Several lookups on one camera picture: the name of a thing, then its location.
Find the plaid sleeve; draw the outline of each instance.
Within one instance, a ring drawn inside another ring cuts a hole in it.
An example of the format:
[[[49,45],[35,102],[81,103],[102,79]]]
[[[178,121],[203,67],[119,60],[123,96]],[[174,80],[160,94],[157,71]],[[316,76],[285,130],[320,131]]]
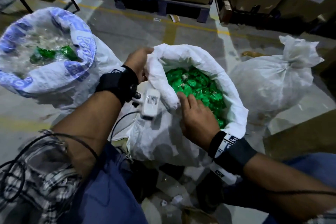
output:
[[[52,131],[43,130],[36,138],[49,134]],[[19,151],[31,141],[20,147]],[[58,217],[70,208],[81,177],[74,170],[66,152],[65,142],[47,136],[19,158],[0,190],[0,219],[4,223],[11,223],[8,219],[13,217],[11,212],[19,212],[22,204],[30,203],[38,210],[41,213],[39,223],[44,224],[55,224]],[[7,170],[0,173],[0,180]]]
[[[307,224],[336,224],[336,208],[309,220]]]

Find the person's right hand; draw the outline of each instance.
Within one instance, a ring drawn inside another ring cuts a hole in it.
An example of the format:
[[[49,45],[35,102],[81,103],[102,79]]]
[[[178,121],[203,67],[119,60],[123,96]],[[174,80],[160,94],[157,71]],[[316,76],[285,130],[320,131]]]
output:
[[[183,135],[208,151],[212,138],[221,130],[212,111],[204,106],[201,100],[196,100],[193,94],[186,97],[182,92],[177,93],[181,102]]]

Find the person's left hand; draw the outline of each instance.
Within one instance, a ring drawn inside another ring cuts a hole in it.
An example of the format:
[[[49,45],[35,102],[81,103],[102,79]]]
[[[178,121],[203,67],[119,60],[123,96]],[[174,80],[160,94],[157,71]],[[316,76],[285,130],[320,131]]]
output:
[[[147,55],[154,51],[152,47],[144,47],[128,55],[124,65],[136,73],[139,83],[144,81],[144,68],[147,61]]]

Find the black shoe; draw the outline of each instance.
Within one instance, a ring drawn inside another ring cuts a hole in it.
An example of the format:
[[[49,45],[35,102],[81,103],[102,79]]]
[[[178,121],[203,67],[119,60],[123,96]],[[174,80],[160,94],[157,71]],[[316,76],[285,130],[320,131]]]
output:
[[[223,203],[222,190],[224,187],[225,183],[211,171],[196,187],[200,209],[205,213],[213,214]]]

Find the qr code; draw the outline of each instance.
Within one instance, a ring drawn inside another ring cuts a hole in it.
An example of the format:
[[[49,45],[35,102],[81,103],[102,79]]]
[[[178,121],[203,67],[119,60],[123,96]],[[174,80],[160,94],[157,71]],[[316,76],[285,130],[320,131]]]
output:
[[[151,105],[157,105],[158,104],[158,97],[148,96],[147,97],[147,103],[151,104]]]

